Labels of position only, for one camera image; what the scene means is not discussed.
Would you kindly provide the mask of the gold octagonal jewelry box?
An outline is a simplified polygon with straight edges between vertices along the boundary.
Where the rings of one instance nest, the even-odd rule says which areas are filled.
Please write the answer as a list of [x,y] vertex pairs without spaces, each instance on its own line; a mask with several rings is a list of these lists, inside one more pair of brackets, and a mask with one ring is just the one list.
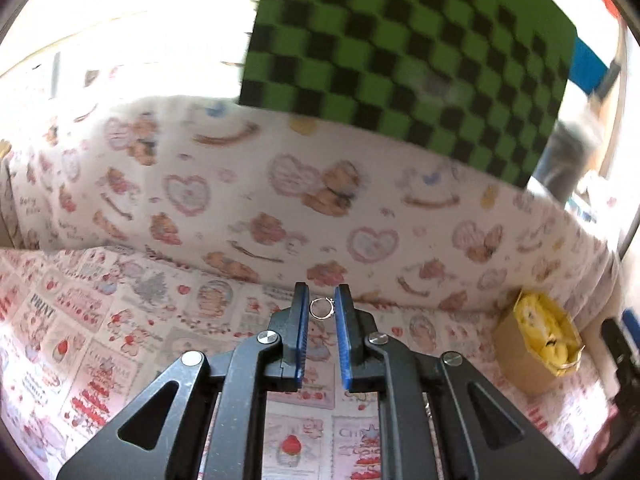
[[[518,296],[521,292],[533,292],[533,290],[523,289]],[[514,305],[504,311],[492,334],[495,355],[503,375],[512,382],[514,387],[526,396],[540,396],[559,385],[564,377],[576,373],[577,370],[561,377],[556,377],[549,372],[536,356],[527,350],[514,318],[513,307]]]

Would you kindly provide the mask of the baby bear print cloth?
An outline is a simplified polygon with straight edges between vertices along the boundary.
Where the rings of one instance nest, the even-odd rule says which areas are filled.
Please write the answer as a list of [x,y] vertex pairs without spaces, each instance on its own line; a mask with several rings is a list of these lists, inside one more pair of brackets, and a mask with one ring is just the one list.
[[29,248],[122,245],[222,278],[380,306],[500,309],[545,292],[578,324],[618,264],[551,200],[352,127],[219,102],[10,104],[9,230]]

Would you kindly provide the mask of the green checkered tissue box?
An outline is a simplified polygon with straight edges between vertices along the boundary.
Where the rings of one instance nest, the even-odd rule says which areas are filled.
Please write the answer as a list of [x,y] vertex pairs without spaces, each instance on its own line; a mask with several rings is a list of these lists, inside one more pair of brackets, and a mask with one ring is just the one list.
[[390,136],[524,188],[576,40],[553,0],[259,0],[239,101]]

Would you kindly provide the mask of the yellow cloth pouch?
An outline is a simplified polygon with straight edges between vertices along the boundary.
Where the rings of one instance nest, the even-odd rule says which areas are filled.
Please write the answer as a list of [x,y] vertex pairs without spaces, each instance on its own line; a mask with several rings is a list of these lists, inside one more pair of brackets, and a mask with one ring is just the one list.
[[513,307],[527,350],[554,376],[578,370],[585,345],[573,321],[543,292],[521,292]]

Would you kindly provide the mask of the clear plastic jar dark contents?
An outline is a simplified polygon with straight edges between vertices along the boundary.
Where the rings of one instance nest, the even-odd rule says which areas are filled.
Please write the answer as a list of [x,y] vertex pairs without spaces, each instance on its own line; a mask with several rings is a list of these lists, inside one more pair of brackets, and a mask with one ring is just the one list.
[[586,173],[598,139],[576,122],[558,120],[533,172],[533,178],[564,205]]

